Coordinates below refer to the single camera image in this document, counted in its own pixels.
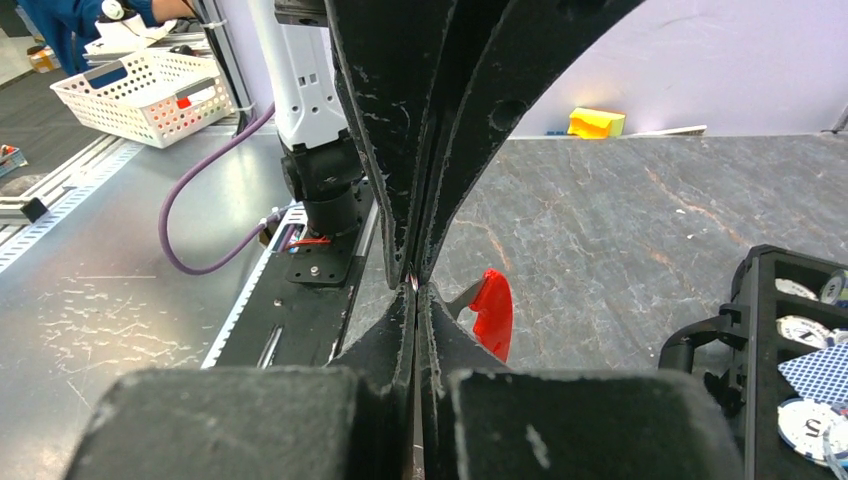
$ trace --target white plastic basket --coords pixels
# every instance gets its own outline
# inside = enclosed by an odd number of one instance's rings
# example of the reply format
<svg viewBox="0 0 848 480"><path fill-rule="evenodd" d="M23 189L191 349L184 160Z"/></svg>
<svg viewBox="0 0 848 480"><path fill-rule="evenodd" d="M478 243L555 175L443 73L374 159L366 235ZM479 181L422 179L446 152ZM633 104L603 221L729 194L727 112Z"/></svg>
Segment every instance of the white plastic basket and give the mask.
<svg viewBox="0 0 848 480"><path fill-rule="evenodd" d="M50 88L83 125L159 148L235 111L214 60L156 50Z"/></svg>

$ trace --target perforated metal strip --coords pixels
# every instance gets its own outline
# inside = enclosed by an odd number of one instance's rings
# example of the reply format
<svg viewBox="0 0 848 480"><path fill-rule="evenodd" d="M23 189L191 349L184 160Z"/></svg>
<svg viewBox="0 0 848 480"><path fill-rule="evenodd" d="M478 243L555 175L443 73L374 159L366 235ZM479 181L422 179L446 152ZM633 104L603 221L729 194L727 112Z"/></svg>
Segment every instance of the perforated metal strip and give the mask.
<svg viewBox="0 0 848 480"><path fill-rule="evenodd" d="M247 301L250 300L250 295L253 294L253 289L256 288L256 284L259 282L259 277L261 277L262 272L265 271L265 267L268 265L268 260L271 258L271 254L274 253L275 246L280 242L280 237L282 236L285 227L289 225L306 225L306 222L306 210L302 206L291 208L286 212L283 217L283 221L280 223L280 227L278 227L277 231L274 233L274 238L268 244L268 248L262 252L262 256L259 257L259 261L256 262L256 266L253 267L253 272L251 272L250 277L247 278L244 288L242 288L241 293L236 299L233 309L230 310L227 320L224 321L224 326L222 326L221 330L218 332L215 342L212 343L209 353L206 355L203 363L200 364L200 368L214 367L215 363L218 362L218 357L221 356L221 352L224 350L224 345L227 344L227 340L230 338L230 333L233 331L233 328L236 326L236 322L238 322L239 317L244 311Z"/></svg>
<svg viewBox="0 0 848 480"><path fill-rule="evenodd" d="M50 207L50 211L32 225L24 227L14 237L0 247L0 274L9 268L15 260L21 258L36 242L44 238L50 230L68 216L77 206L85 201L112 175L136 156L144 145L125 142L108 159L101 162L89 172L81 183L65 198Z"/></svg>

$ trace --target poker chip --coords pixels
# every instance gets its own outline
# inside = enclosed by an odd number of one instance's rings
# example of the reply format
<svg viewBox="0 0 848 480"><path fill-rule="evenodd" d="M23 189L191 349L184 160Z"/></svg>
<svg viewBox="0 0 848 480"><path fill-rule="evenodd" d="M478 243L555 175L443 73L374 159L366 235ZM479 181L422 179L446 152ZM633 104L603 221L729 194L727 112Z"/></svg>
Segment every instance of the poker chip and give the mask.
<svg viewBox="0 0 848 480"><path fill-rule="evenodd" d="M777 288L778 291L788 293L789 295L796 295L798 297L804 297L810 300L819 300L819 297L816 296L815 292L801 285L800 283L792 280L778 278L775 279L774 286L775 288Z"/></svg>
<svg viewBox="0 0 848 480"><path fill-rule="evenodd" d="M824 284L819 299L828 305L848 308L848 271L833 272L830 280Z"/></svg>
<svg viewBox="0 0 848 480"><path fill-rule="evenodd" d="M835 347L842 343L848 343L848 328L834 328L827 336L827 346Z"/></svg>
<svg viewBox="0 0 848 480"><path fill-rule="evenodd" d="M807 460L825 464L822 435L830 428L830 445L836 461L848 461L848 417L826 403L793 398L777 407L780 438Z"/></svg>
<svg viewBox="0 0 848 480"><path fill-rule="evenodd" d="M824 325L797 315L778 318L777 331L784 338L818 349L827 348L827 337L830 335L830 330Z"/></svg>

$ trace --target white device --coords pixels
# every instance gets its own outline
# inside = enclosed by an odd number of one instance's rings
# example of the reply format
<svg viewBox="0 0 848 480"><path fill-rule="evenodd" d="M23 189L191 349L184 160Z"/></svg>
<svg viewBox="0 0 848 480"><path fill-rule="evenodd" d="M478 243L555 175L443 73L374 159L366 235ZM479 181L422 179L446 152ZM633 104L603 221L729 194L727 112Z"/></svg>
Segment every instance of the white device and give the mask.
<svg viewBox="0 0 848 480"><path fill-rule="evenodd" d="M277 106L274 120L282 142L291 150L295 145L314 148L338 140L347 120L333 86L321 29L280 25L273 15L273 0L245 3L271 77Z"/></svg>
<svg viewBox="0 0 848 480"><path fill-rule="evenodd" d="M106 15L106 18L115 21L120 21L126 13L124 6L118 0L103 0L100 9L103 10L103 15Z"/></svg>

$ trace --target yellow object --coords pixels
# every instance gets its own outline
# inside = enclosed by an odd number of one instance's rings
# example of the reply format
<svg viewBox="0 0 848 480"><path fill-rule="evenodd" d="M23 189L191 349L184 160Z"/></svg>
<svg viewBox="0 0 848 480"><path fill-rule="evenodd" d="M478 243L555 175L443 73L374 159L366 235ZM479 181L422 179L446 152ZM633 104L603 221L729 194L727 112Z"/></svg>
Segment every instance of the yellow object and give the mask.
<svg viewBox="0 0 848 480"><path fill-rule="evenodd" d="M44 47L42 50L30 55L29 63L32 64L32 68L38 73L47 73L61 66L59 65L59 59L56 58L56 54L53 53L53 49L50 47Z"/></svg>
<svg viewBox="0 0 848 480"><path fill-rule="evenodd" d="M621 131L624 130L626 115L578 107L571 112L570 118L569 135L598 139L621 135Z"/></svg>

